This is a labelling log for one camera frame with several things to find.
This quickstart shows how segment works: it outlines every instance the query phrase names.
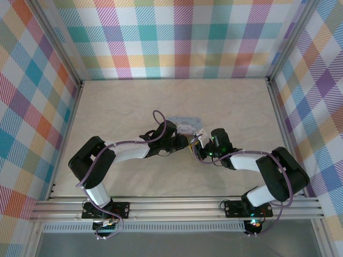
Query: colorful checkered wallpaper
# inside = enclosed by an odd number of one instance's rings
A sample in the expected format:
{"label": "colorful checkered wallpaper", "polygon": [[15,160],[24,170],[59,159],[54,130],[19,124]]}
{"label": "colorful checkered wallpaper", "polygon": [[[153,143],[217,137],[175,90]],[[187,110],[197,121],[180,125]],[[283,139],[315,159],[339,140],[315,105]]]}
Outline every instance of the colorful checkered wallpaper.
{"label": "colorful checkered wallpaper", "polygon": [[298,160],[343,256],[343,0],[322,0],[277,77]]}
{"label": "colorful checkered wallpaper", "polygon": [[264,77],[305,0],[40,3],[80,76],[101,80]]}
{"label": "colorful checkered wallpaper", "polygon": [[0,0],[0,256],[19,256],[77,86],[24,0]]}

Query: purple cable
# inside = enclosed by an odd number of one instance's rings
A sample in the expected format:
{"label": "purple cable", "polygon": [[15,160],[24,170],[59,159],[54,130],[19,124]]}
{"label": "purple cable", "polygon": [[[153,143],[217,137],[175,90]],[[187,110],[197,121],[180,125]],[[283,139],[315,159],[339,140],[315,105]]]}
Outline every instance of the purple cable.
{"label": "purple cable", "polygon": [[[85,177],[76,185],[76,187],[80,187],[80,186],[83,185],[83,183],[84,183],[84,182],[87,180],[87,178],[90,176],[90,174],[91,174],[91,172],[92,172],[92,170],[93,170],[93,168],[94,168],[96,162],[97,162],[98,159],[100,158],[100,156],[101,156],[101,155],[103,154],[103,152],[105,152],[108,148],[111,148],[111,147],[114,147],[114,146],[117,146],[117,145],[122,145],[122,144],[124,144],[124,143],[152,143],[152,142],[155,142],[155,141],[159,140],[160,138],[162,138],[162,136],[164,135],[164,133],[166,132],[166,129],[167,129],[167,121],[166,121],[166,118],[165,118],[165,116],[163,115],[163,113],[161,113],[159,110],[154,110],[154,111],[152,112],[152,115],[153,115],[155,121],[156,121],[158,124],[161,124],[161,123],[159,123],[158,120],[156,119],[155,112],[158,112],[158,113],[162,116],[163,122],[164,122],[163,131],[162,131],[162,133],[161,133],[157,138],[152,139],[152,140],[148,140],[148,141],[127,140],[127,141],[117,142],[117,143],[115,143],[115,144],[112,143],[111,145],[105,146],[105,147],[104,147],[103,149],[101,149],[101,151],[96,155],[96,158],[94,159],[93,163],[91,164],[90,168],[88,169],[88,171],[87,171]],[[101,239],[111,238],[111,237],[113,237],[114,235],[116,235],[120,230],[123,229],[123,227],[124,227],[124,219],[123,219],[120,215],[115,214],[115,213],[112,213],[112,212],[110,212],[110,211],[107,211],[107,210],[105,210],[105,209],[99,207],[99,206],[96,205],[96,203],[90,198],[90,196],[88,195],[87,191],[84,189],[83,186],[82,186],[82,190],[84,191],[85,195],[87,196],[87,198],[90,200],[90,202],[92,203],[92,205],[93,205],[96,209],[98,209],[98,210],[100,210],[100,211],[102,211],[102,212],[104,212],[104,213],[107,213],[107,214],[109,214],[109,215],[112,215],[112,216],[114,216],[114,217],[117,217],[117,218],[119,218],[119,219],[121,220],[121,222],[122,222],[122,225],[120,226],[120,228],[118,228],[115,232],[111,233],[110,235],[108,235],[108,236],[106,236],[106,237],[100,237],[100,236],[98,235],[98,231],[96,231],[96,232],[95,232],[95,235],[96,235],[96,237],[97,237],[98,239],[99,239],[99,238],[101,238]]]}
{"label": "purple cable", "polygon": [[287,177],[287,174],[286,174],[286,172],[284,171],[284,168],[282,167],[281,163],[280,163],[272,154],[267,153],[267,152],[259,152],[259,151],[240,151],[240,152],[234,152],[234,153],[226,154],[226,155],[220,157],[219,159],[217,159],[217,160],[215,160],[215,161],[212,161],[212,162],[204,162],[204,161],[202,161],[202,160],[200,160],[200,159],[198,158],[198,156],[197,156],[197,154],[196,154],[196,149],[195,149],[195,143],[198,141],[199,137],[201,137],[201,136],[202,136],[202,134],[198,135],[198,136],[194,139],[194,141],[193,141],[193,143],[192,143],[192,151],[193,151],[193,154],[194,154],[195,158],[196,158],[199,162],[201,162],[201,163],[204,163],[204,164],[213,164],[213,163],[216,163],[216,162],[219,162],[219,161],[223,160],[223,159],[226,158],[226,157],[230,157],[230,156],[237,155],[237,154],[263,154],[263,155],[269,156],[269,157],[277,164],[277,166],[279,167],[279,169],[281,170],[281,173],[283,174],[283,176],[284,176],[284,178],[285,178],[285,181],[286,181],[286,184],[287,184],[287,187],[288,187],[288,191],[289,191],[289,202],[288,202],[288,204],[286,204],[286,205],[283,205],[282,203],[281,203],[280,205],[278,205],[278,204],[276,204],[276,203],[272,203],[272,202],[270,203],[271,205],[280,207],[280,213],[279,213],[279,215],[277,216],[277,218],[275,219],[275,221],[274,221],[266,230],[264,230],[264,231],[261,232],[261,233],[264,233],[264,232],[268,231],[268,230],[269,230],[270,228],[272,228],[272,227],[275,225],[275,223],[280,219],[283,209],[284,209],[285,207],[291,206],[291,204],[292,204],[292,202],[293,202],[293,190],[292,190],[292,186],[291,186],[291,184],[290,184],[290,181],[289,181],[289,179],[288,179],[288,177]]}

